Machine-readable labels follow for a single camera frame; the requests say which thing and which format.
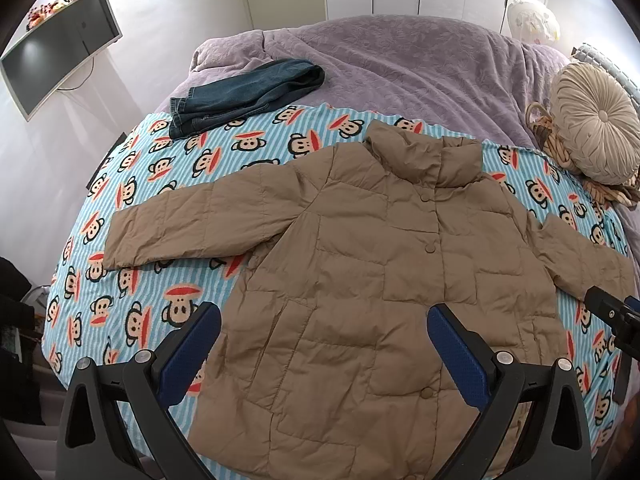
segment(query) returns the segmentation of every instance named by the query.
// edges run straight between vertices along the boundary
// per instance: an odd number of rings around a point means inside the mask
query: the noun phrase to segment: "jacket sleeve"
[[[104,267],[244,254],[285,231],[315,200],[333,157],[334,148],[327,147],[282,166],[255,164],[116,212]]]
[[[540,224],[508,190],[503,189],[503,193],[522,237],[558,288],[580,301],[594,285],[619,300],[634,294],[634,271],[629,258],[593,243],[552,213]]]

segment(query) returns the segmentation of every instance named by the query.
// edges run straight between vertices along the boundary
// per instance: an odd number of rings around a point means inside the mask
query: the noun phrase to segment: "beige round cushion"
[[[640,165],[640,121],[622,86],[603,69],[569,63],[551,87],[554,129],[582,172],[622,184]]]

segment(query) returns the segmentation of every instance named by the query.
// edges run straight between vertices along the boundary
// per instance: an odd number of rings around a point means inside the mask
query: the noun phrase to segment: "wall-mounted tv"
[[[0,59],[26,120],[85,61],[122,37],[109,0],[74,0],[27,32]]]

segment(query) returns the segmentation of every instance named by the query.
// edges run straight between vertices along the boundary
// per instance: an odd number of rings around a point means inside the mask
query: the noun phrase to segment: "brown cloth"
[[[117,212],[104,263],[255,248],[223,310],[189,441],[252,478],[429,479],[478,412],[425,330],[446,302],[495,350],[566,354],[554,284],[634,291],[628,258],[489,175],[480,142],[373,121],[283,166],[258,164]],[[506,464],[524,409],[491,471]]]

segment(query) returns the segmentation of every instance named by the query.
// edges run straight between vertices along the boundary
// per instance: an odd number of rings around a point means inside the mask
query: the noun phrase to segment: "purple blanket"
[[[535,147],[527,104],[547,104],[551,79],[568,60],[458,20],[359,16],[207,40],[172,93],[297,57],[324,68],[322,88],[298,102],[401,114],[500,144]],[[168,111],[168,98],[157,111]]]

